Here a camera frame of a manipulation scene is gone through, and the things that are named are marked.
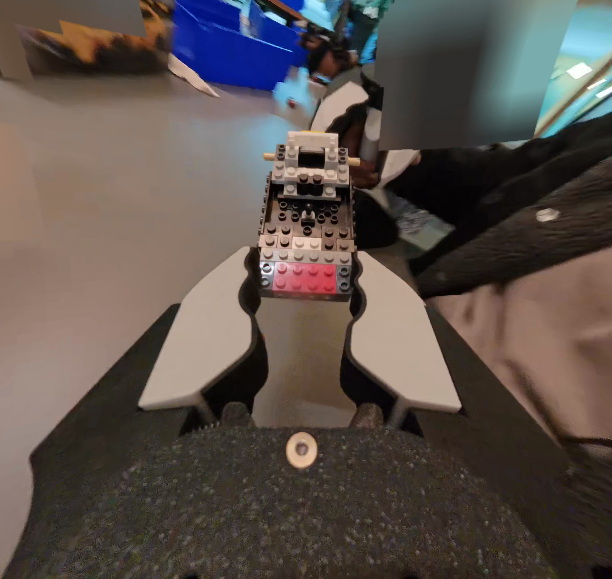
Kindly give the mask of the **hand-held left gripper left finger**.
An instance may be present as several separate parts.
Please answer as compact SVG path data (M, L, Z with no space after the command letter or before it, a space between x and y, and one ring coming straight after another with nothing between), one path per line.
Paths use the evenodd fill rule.
M253 414L268 376L256 320L259 251L242 247L209 272L179 306L138 402L144 411L191 407L208 422L231 404Z

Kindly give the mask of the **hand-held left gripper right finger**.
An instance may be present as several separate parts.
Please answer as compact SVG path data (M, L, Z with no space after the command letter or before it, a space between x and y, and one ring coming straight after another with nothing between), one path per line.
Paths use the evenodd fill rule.
M357 407L379 407L387 427L403 427L416 411L459 414L462 403L424 301L366 252L354 255L351 275L340 362L345 395Z

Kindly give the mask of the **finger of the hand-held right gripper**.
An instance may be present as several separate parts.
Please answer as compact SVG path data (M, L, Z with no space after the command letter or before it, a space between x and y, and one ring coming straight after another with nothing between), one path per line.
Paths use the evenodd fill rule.
M310 124L312 132L345 132L354 115L367 110L369 95L353 81L341 85L319 101Z

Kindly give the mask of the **toy brick car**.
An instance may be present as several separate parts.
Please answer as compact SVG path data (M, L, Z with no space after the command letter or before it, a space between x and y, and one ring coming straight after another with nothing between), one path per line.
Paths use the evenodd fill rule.
M258 229L264 297L348 301L356 253L350 169L335 133L288 131L273 153Z

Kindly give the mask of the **white desk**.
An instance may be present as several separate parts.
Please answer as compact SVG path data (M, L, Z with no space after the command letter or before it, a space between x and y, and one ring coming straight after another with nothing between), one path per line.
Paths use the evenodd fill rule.
M272 94L171 74L1 83L1 566L29 455L172 304L255 242Z

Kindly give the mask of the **white plastic bag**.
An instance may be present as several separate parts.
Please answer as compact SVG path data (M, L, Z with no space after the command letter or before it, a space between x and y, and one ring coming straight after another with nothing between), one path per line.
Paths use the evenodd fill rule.
M309 77L305 67L290 67L272 92L272 112L300 130L308 130L327 86Z

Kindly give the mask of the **blue white patterned fabric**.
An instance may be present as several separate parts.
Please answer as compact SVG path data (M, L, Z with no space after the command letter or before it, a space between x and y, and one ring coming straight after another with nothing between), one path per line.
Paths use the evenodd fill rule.
M421 253L433 249L455 230L452 224L404 199L395 200L391 210L399 238Z

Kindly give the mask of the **person's beige garment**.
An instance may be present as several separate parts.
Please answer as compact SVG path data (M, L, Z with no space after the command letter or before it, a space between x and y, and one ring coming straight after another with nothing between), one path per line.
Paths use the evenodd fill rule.
M547 434L611 452L611 248L428 304Z

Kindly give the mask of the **blue storage bin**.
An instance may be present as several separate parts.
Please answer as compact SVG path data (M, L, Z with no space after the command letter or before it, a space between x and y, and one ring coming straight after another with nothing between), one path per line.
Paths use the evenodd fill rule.
M174 0L170 53L207 84L272 92L304 59L299 34L253 0L243 17L223 0Z

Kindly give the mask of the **white paper sheet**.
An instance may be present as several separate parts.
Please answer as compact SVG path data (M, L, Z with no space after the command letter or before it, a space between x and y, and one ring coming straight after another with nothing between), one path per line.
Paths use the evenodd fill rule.
M215 99L220 98L220 95L209 84L207 84L195 70L189 68L185 63L181 62L175 55L168 55L167 67L175 77L188 83L200 93Z

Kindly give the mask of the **orange and black object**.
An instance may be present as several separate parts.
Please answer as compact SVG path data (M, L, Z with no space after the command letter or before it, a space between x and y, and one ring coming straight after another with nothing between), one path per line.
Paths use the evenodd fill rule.
M26 61L35 76L60 74L140 75L165 69L170 25L144 19L145 37L61 22L62 33L18 25Z

